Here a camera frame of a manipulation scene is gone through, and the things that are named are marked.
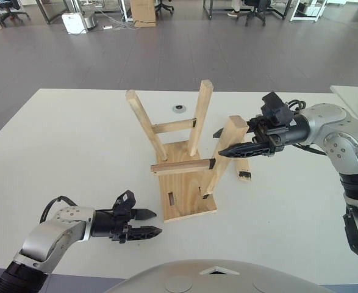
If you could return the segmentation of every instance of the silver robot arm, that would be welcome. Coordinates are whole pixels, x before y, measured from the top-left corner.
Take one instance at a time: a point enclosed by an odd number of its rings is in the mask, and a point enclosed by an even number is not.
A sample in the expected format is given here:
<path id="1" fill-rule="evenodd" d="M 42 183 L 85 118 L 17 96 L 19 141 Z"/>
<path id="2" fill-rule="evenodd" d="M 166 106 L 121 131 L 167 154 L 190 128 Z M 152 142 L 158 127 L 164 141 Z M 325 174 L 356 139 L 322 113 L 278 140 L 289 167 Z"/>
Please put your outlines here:
<path id="1" fill-rule="evenodd" d="M 310 132 L 302 145 L 318 145 L 340 174 L 344 187 L 348 242 L 358 254 L 358 120 L 336 105 L 319 104 L 301 110 Z"/>
<path id="2" fill-rule="evenodd" d="M 28 235 L 21 250 L 1 275 L 0 293 L 39 292 L 48 275 L 75 242 L 87 241 L 91 237 L 109 237 L 112 241 L 125 243 L 160 234 L 162 230 L 153 226 L 133 228 L 128 225 L 131 219 L 147 220 L 156 216 L 148 209 L 132 209 L 134 204 L 134 194 L 127 190 L 116 199 L 112 209 L 69 206 L 59 210 L 51 220 L 41 222 Z"/>
<path id="3" fill-rule="evenodd" d="M 286 145 L 325 154 L 340 174 L 345 190 L 345 231 L 351 250 L 358 254 L 358 120 L 332 104 L 305 109 L 304 102 L 294 100 L 285 104 L 275 93 L 264 96 L 263 100 L 262 115 L 248 122 L 249 131 L 255 134 L 253 142 L 231 146 L 220 155 L 272 156 Z M 311 148 L 313 144 L 324 153 Z"/>

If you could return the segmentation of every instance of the cable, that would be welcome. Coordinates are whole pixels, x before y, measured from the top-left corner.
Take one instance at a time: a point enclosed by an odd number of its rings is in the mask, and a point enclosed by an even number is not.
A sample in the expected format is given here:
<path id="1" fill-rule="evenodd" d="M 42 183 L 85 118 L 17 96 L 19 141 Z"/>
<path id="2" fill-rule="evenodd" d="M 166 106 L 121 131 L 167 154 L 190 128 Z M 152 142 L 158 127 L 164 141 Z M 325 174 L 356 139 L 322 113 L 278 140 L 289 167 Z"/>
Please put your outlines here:
<path id="1" fill-rule="evenodd" d="M 300 101 L 298 99 L 293 99 L 293 100 L 289 101 L 287 104 L 290 109 L 294 106 L 298 106 L 297 108 L 295 108 L 295 111 L 303 110 L 306 108 L 306 102 Z"/>
<path id="2" fill-rule="evenodd" d="M 70 206 L 77 206 L 74 201 L 72 201 L 70 198 L 68 197 L 63 197 L 63 196 L 60 196 L 60 197 L 57 197 L 53 200 L 51 200 L 47 206 L 45 207 L 45 209 L 43 210 L 42 212 L 42 216 L 40 217 L 40 221 L 39 221 L 39 224 L 43 223 L 44 221 L 46 221 L 46 218 L 49 214 L 49 211 L 51 209 L 51 207 L 53 206 L 53 204 L 56 202 L 56 201 L 61 201 L 63 200 L 65 203 L 67 203 L 68 205 Z"/>
<path id="3" fill-rule="evenodd" d="M 300 111 L 306 108 L 306 102 L 300 101 L 298 99 L 293 99 L 287 103 L 288 107 L 292 109 L 296 106 L 295 111 Z M 300 143 L 293 144 L 293 147 L 299 148 L 300 150 L 308 151 L 313 154 L 320 154 L 322 156 L 326 156 L 326 153 L 323 151 L 316 150 L 315 148 L 311 148 L 308 145 L 301 145 Z"/>
<path id="4" fill-rule="evenodd" d="M 301 145 L 301 144 L 298 143 L 298 144 L 294 144 L 293 147 L 299 148 L 299 149 L 304 150 L 304 151 L 308 151 L 308 152 L 313 153 L 313 154 L 320 154 L 322 156 L 326 156 L 326 153 L 324 153 L 323 151 L 316 150 L 315 148 L 311 148 L 308 145 Z"/>
<path id="5" fill-rule="evenodd" d="M 121 5 L 120 5 L 120 11 L 121 11 L 123 16 L 122 16 L 120 21 L 118 21 L 118 20 L 112 18 L 111 16 L 105 14 L 101 9 L 98 9 L 98 11 L 99 11 L 99 13 L 101 13 L 105 17 L 107 17 L 109 19 L 109 21 L 115 25 L 115 26 L 112 26 L 112 28 L 111 28 L 114 31 L 120 31 L 121 29 L 131 29 L 131 30 L 135 31 L 135 30 L 139 29 L 139 27 L 134 27 L 134 24 L 127 23 L 127 22 L 123 21 L 124 12 L 122 10 Z"/>

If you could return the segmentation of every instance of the wood grain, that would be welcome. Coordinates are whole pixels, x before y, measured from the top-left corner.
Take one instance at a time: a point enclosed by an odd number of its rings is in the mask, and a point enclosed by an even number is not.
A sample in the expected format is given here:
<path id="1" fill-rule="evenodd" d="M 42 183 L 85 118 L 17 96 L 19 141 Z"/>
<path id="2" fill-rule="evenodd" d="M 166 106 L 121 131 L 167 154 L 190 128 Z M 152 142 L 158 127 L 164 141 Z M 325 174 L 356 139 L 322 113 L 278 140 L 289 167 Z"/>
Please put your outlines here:
<path id="1" fill-rule="evenodd" d="M 143 108 L 136 92 L 134 90 L 128 90 L 126 92 L 126 100 L 134 111 L 135 116 L 137 116 L 144 132 L 156 150 L 158 157 L 161 158 L 161 160 L 166 161 L 166 151 L 164 149 L 164 145 L 162 144 L 160 138 L 154 133 L 152 123 L 150 122 L 148 114 L 146 114 L 146 111 Z"/>
<path id="2" fill-rule="evenodd" d="M 162 164 L 150 166 L 150 171 L 152 171 L 152 173 L 157 176 L 205 171 L 209 169 L 210 169 L 210 159 L 175 162 L 175 163 L 164 162 Z"/>
<path id="3" fill-rule="evenodd" d="M 195 109 L 196 124 L 191 130 L 190 139 L 188 140 L 188 153 L 190 156 L 194 156 L 198 150 L 199 139 L 202 133 L 204 120 L 206 119 L 206 113 L 209 108 L 211 94 L 213 93 L 214 86 L 208 79 L 202 81 L 201 88 L 199 90 L 198 103 Z"/>
<path id="4" fill-rule="evenodd" d="M 242 142 L 248 128 L 248 125 L 240 116 L 230 116 L 227 120 L 212 156 L 215 158 L 214 168 L 211 172 L 206 173 L 202 180 L 201 195 L 203 198 L 207 198 L 213 194 L 216 184 L 221 179 L 231 160 L 229 157 L 220 156 L 218 152 L 231 145 Z"/>
<path id="5" fill-rule="evenodd" d="M 195 124 L 196 119 L 186 119 L 186 120 L 180 120 L 180 121 L 174 121 L 174 122 L 168 122 L 168 123 L 161 123 L 161 124 L 155 124 L 152 126 L 152 129 L 154 133 L 163 133 L 163 132 L 170 132 L 170 131 L 177 131 L 177 130 L 183 130 L 183 129 L 190 129 Z"/>
<path id="6" fill-rule="evenodd" d="M 166 163 L 198 160 L 200 157 L 198 152 L 189 156 L 188 141 L 168 143 L 164 146 L 168 155 Z M 158 155 L 157 162 L 164 163 Z M 213 196 L 203 200 L 200 194 L 202 178 L 210 172 L 211 170 L 159 176 L 165 222 L 217 211 Z"/>

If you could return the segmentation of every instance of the table leg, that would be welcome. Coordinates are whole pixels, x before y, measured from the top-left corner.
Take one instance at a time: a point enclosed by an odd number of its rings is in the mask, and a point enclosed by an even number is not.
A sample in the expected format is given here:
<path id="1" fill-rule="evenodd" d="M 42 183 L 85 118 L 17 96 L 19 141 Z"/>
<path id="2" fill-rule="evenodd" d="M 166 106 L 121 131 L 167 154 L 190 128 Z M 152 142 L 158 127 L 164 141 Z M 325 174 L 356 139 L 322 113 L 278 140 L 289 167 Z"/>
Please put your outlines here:
<path id="1" fill-rule="evenodd" d="M 211 17 L 213 17 L 213 0 L 210 0 L 210 14 L 209 14 L 209 18 L 211 19 Z"/>
<path id="2" fill-rule="evenodd" d="M 283 19 L 286 19 L 286 16 L 287 16 L 287 14 L 288 14 L 288 11 L 290 10 L 291 2 L 292 2 L 292 0 L 288 0 L 288 1 L 287 1 L 286 9 L 284 10 L 284 14 L 283 14 Z"/>

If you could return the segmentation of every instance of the desk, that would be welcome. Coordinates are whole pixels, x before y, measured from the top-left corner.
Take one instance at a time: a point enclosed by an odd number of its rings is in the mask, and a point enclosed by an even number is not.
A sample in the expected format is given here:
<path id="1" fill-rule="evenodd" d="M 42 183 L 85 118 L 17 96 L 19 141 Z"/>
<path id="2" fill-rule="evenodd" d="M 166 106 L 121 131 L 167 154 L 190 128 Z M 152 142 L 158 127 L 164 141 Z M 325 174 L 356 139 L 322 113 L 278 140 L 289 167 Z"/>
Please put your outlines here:
<path id="1" fill-rule="evenodd" d="M 358 87 L 332 85 L 331 91 L 337 94 L 358 117 Z"/>
<path id="2" fill-rule="evenodd" d="M 215 188 L 217 213 L 164 224 L 159 182 L 149 171 L 156 156 L 124 94 L 41 89 L 0 131 L 0 267 L 9 264 L 53 198 L 66 195 L 80 206 L 101 209 L 130 189 L 136 208 L 158 215 L 141 225 L 163 233 L 125 244 L 105 238 L 74 244 L 54 273 L 129 278 L 168 261 L 214 258 L 253 262 L 318 284 L 358 283 L 358 256 L 344 232 L 343 189 L 326 157 L 292 146 L 271 158 L 254 157 L 251 182 L 239 181 L 230 164 Z M 217 143 L 212 134 L 228 115 L 254 117 L 265 94 L 215 92 L 201 156 L 211 156 Z M 138 95 L 153 123 L 192 118 L 198 98 L 196 92 Z M 348 108 L 332 93 L 280 96 Z M 175 114 L 177 104 L 187 111 Z M 185 140 L 188 133 L 169 132 L 161 139 Z"/>
<path id="3" fill-rule="evenodd" d="M 206 11 L 207 16 L 209 17 L 209 19 L 211 20 L 213 17 L 213 12 L 214 11 L 225 11 L 225 12 L 229 12 L 232 11 L 232 8 L 214 8 L 213 6 L 213 0 L 210 0 L 210 5 L 209 8 L 206 7 L 206 0 L 203 0 L 203 9 L 204 11 Z M 287 16 L 288 10 L 290 9 L 290 5 L 291 5 L 292 0 L 288 0 L 287 4 L 286 4 L 286 8 L 284 10 L 284 12 L 280 12 L 278 9 L 269 6 L 269 8 L 267 8 L 268 12 L 274 12 L 276 14 L 278 14 L 279 16 L 282 17 L 282 19 L 284 20 Z M 241 8 L 240 11 L 252 11 L 252 9 L 249 8 Z"/>

